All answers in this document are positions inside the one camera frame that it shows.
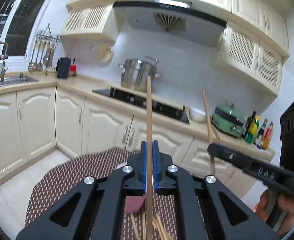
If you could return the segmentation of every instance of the green appliance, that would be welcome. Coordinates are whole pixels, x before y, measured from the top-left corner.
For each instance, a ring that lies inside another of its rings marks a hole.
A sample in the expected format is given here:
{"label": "green appliance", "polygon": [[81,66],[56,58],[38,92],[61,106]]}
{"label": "green appliance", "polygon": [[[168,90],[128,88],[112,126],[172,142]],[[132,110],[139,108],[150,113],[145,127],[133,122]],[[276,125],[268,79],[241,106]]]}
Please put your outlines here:
{"label": "green appliance", "polygon": [[244,116],[235,110],[234,104],[216,106],[211,116],[212,124],[224,133],[240,137],[245,123]]}

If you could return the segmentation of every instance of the white tile floor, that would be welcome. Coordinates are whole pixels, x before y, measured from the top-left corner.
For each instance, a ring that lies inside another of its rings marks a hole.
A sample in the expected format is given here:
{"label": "white tile floor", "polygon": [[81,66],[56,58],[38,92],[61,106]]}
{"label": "white tile floor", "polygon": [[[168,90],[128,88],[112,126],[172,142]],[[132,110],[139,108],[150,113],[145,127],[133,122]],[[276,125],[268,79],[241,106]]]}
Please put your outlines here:
{"label": "white tile floor", "polygon": [[0,226],[10,239],[15,240],[24,227],[33,187],[49,170],[68,160],[59,150],[54,151],[0,186]]}

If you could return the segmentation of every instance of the gas stove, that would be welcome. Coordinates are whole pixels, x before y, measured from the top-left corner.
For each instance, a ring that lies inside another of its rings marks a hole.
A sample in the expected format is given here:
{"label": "gas stove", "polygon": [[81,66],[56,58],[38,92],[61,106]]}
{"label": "gas stove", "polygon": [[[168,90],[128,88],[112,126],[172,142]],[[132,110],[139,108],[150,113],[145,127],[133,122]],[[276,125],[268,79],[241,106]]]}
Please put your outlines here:
{"label": "gas stove", "polygon": [[[128,104],[146,109],[146,105],[147,105],[146,98],[132,94],[132,93],[125,92],[123,90],[119,90],[114,87],[111,87],[110,89],[93,90],[92,92],[98,93],[100,95],[104,95],[107,97],[115,98],[117,100],[126,102]],[[158,114],[165,115],[172,119],[178,120],[180,122],[189,124],[187,113],[185,111],[185,106],[181,110],[181,109],[168,106],[166,104],[163,104],[157,101],[152,101],[152,111]]]}

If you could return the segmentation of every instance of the range hood vent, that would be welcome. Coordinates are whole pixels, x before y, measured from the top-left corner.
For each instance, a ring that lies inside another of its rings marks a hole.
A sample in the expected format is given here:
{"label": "range hood vent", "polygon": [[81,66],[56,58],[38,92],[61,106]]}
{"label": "range hood vent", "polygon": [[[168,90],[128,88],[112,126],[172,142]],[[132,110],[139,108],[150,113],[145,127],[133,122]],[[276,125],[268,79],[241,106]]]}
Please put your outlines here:
{"label": "range hood vent", "polygon": [[158,2],[115,2],[114,10],[135,29],[168,33],[214,47],[226,21],[212,15]]}

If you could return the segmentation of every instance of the faucet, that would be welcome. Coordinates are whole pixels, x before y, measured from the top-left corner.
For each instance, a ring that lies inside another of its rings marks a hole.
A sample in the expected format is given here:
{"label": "faucet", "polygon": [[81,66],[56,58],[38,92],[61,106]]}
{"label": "faucet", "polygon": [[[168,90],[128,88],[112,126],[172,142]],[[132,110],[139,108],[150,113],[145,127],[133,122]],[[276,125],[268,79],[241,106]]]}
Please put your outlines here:
{"label": "faucet", "polygon": [[8,50],[8,43],[0,41],[0,44],[5,45],[5,54],[3,55],[3,64],[2,64],[2,69],[1,69],[1,82],[3,82],[5,80],[5,72],[8,70],[5,69],[5,60],[8,58],[7,50]]}

